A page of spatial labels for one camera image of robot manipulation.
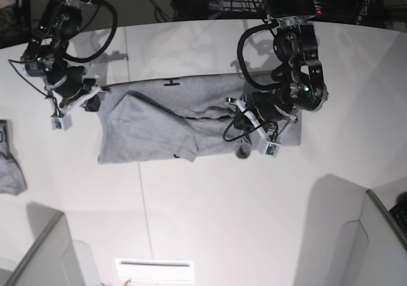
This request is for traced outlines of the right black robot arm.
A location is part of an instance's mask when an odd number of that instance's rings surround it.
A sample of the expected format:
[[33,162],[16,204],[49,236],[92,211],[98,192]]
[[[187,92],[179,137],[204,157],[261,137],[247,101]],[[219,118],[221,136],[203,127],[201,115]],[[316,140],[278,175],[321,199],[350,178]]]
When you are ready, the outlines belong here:
[[[105,8],[112,16],[106,42],[88,57],[74,57],[67,52],[72,39],[85,29],[82,7],[86,4]],[[55,117],[65,116],[70,108],[82,106],[97,112],[103,89],[94,78],[85,76],[85,64],[99,58],[111,44],[118,28],[118,14],[106,0],[49,0],[19,63],[26,75],[41,78]]]

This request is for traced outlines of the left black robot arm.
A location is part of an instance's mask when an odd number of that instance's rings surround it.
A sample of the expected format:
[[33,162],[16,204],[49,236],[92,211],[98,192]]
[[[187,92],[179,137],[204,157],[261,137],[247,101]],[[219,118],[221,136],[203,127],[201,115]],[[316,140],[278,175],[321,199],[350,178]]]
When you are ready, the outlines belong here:
[[[259,124],[272,128],[298,111],[317,111],[328,99],[318,42],[313,23],[314,0],[262,0],[265,22],[246,30],[237,45],[237,59],[246,82],[255,92],[246,96],[245,112]],[[258,32],[273,34],[273,52],[280,60],[262,85],[249,73],[243,49],[250,36]]]

